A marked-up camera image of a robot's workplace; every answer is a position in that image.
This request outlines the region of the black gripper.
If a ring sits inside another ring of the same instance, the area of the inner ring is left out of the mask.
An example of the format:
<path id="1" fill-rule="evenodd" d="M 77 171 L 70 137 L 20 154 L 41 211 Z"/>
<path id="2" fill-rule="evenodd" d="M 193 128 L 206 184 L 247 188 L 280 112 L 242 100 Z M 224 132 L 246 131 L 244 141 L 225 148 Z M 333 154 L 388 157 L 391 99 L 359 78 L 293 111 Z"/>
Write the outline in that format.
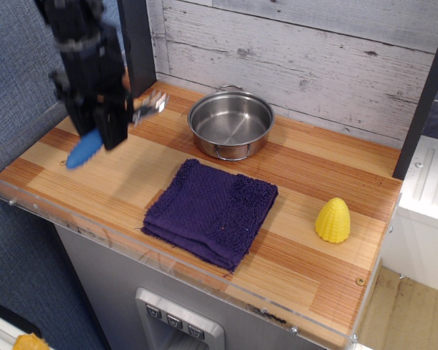
<path id="1" fill-rule="evenodd" d="M 51 30 L 64 65 L 50 74 L 58 99 L 80 136 L 97 127 L 104 148 L 116 148 L 128 137 L 126 113 L 134 110 L 122 83 L 125 68 L 116 28 L 51 25 Z"/>

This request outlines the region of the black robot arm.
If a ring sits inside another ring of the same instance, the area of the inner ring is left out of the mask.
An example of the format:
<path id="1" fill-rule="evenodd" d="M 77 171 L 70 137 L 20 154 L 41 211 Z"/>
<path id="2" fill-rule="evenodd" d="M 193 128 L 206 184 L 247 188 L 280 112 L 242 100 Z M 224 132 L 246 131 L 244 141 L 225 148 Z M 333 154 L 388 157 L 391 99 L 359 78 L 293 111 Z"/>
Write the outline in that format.
<path id="1" fill-rule="evenodd" d="M 62 70 L 50 78 L 77 132 L 98 130 L 106 149 L 128 137 L 133 98 L 123 86 L 125 65 L 116 27 L 104 21 L 101 1 L 37 1 L 50 27 Z"/>

